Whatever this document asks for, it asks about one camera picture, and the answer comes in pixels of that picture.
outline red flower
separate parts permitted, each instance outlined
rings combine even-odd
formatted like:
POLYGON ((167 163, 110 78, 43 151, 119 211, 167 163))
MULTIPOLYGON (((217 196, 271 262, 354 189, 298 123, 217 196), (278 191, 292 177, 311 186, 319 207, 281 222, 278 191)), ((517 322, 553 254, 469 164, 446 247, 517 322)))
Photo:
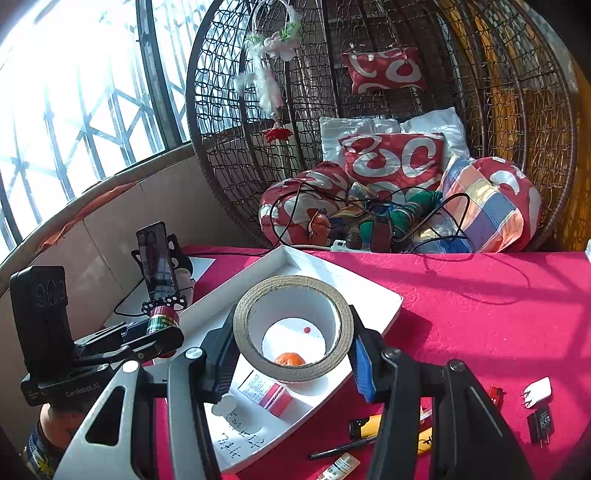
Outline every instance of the red flower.
POLYGON ((291 130, 283 127, 273 127, 265 130, 265 140, 267 143, 271 143, 273 140, 287 140, 292 135, 291 130))

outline roll of tape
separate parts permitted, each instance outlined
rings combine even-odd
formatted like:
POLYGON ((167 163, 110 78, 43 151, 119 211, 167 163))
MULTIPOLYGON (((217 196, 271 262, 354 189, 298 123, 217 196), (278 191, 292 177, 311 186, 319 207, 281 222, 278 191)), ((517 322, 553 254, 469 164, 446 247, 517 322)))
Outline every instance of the roll of tape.
POLYGON ((238 302, 234 337, 244 358, 259 372, 284 382, 321 377, 347 355, 353 341, 353 315, 347 301, 331 285, 300 275, 281 275, 258 283, 238 302), (278 365, 265 358, 262 341, 271 325, 285 318, 314 324, 324 337, 324 356, 300 367, 278 365))

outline pink tablecloth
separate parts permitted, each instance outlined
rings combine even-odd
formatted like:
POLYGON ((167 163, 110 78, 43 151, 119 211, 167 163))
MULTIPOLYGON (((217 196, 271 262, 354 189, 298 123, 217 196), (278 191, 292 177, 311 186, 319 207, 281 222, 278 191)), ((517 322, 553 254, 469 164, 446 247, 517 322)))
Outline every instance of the pink tablecloth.
MULTIPOLYGON (((248 249, 185 251, 217 259, 197 283, 195 300, 258 259, 227 254, 255 252, 248 249)), ((423 362, 460 358, 485 388, 502 387, 501 413, 536 478, 556 471, 591 419, 591 264, 583 253, 314 255, 400 293, 402 311, 387 344, 423 362), (530 411, 521 406, 519 394, 546 376, 553 388, 556 432, 542 450, 530 444, 530 411)), ((236 477, 259 480, 276 472, 282 480, 314 480, 331 461, 310 462, 306 454, 346 443, 349 419, 378 410, 364 402, 350 380, 305 425, 236 477)), ((348 478, 365 478, 372 447, 352 453, 362 463, 348 478)), ((428 455, 419 458, 416 478, 428 478, 428 462, 428 455)))

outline hanging decoration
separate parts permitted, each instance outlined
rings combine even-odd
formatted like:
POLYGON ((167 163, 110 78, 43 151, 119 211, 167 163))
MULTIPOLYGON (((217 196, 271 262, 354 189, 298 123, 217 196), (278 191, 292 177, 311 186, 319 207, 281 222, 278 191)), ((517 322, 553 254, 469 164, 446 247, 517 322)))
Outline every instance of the hanging decoration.
POLYGON ((244 94, 244 88, 249 83, 254 83, 256 97, 262 110, 273 120, 273 128, 266 130, 265 140, 287 140, 293 135, 291 130, 283 128, 280 124, 279 108, 284 104, 283 96, 277 85, 277 81, 267 56, 271 59, 280 58, 291 61, 296 56, 296 49, 301 46, 301 15, 284 0, 280 1, 286 8, 289 22, 280 31, 272 36, 263 38, 258 32, 256 18, 263 5, 269 5, 267 0, 261 0, 257 4, 252 15, 252 34, 246 36, 248 43, 248 58, 252 61, 252 71, 238 75, 235 79, 235 89, 238 95, 244 94))

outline black pen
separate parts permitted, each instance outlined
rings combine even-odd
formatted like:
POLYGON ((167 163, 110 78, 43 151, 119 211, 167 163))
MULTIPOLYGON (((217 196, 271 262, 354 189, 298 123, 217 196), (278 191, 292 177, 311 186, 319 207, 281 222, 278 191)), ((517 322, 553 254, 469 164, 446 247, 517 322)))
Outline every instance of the black pen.
POLYGON ((308 460, 318 460, 320 458, 332 457, 333 455, 339 455, 341 453, 344 453, 347 450, 352 450, 354 448, 360 448, 364 445, 370 445, 371 443, 375 443, 377 437, 378 437, 377 435, 374 435, 373 437, 367 437, 367 438, 364 438, 361 440, 356 440, 355 442, 347 443, 346 445, 341 445, 339 447, 333 448, 332 450, 326 450, 325 452, 311 453, 308 455, 308 460))

